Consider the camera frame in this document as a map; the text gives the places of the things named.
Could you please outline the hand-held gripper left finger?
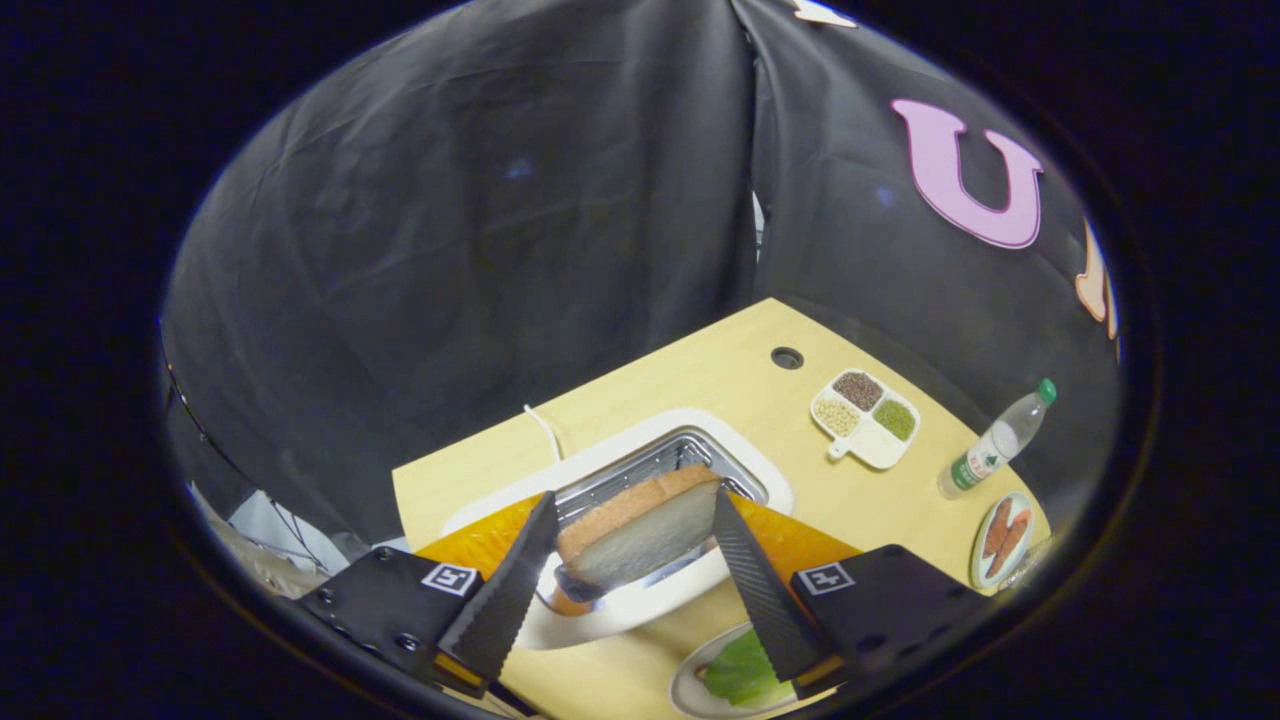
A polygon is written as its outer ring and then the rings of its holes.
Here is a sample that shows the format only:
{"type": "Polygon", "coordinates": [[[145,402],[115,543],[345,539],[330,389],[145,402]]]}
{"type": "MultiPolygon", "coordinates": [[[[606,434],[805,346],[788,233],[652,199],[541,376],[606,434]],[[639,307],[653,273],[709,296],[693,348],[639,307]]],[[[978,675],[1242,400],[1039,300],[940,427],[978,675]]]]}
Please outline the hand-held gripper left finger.
{"type": "Polygon", "coordinates": [[[556,495],[545,491],[417,552],[374,550],[296,603],[416,682],[481,698],[515,647],[558,533],[556,495]]]}

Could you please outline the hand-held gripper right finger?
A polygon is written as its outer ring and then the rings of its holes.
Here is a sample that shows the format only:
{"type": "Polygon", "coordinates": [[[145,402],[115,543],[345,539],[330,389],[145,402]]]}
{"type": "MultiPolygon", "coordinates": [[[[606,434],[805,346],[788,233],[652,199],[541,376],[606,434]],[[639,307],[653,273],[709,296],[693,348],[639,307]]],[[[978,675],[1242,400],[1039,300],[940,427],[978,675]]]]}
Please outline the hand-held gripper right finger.
{"type": "Polygon", "coordinates": [[[801,698],[891,691],[989,611],[901,544],[858,550],[726,489],[712,532],[776,676],[801,698]]]}

